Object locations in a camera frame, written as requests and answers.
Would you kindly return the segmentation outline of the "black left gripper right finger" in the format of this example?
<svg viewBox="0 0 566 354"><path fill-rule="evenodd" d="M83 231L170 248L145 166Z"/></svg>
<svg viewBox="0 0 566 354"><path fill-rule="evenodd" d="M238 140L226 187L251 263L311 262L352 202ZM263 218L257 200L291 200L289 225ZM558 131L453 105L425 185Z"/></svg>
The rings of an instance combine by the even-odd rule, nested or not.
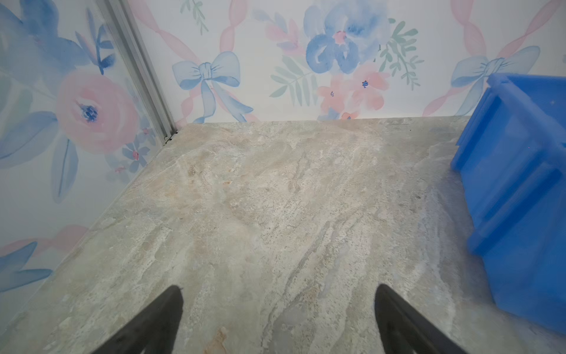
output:
<svg viewBox="0 0 566 354"><path fill-rule="evenodd" d="M466 353L384 283L376 289L374 314L385 353Z"/></svg>

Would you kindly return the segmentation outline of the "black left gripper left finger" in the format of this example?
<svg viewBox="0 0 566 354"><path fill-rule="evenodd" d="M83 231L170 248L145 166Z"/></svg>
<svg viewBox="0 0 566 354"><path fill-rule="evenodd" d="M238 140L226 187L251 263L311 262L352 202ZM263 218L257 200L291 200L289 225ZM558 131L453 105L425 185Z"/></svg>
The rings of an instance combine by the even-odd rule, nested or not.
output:
<svg viewBox="0 0 566 354"><path fill-rule="evenodd" d="M171 353L183 305L181 289L170 286L94 352Z"/></svg>

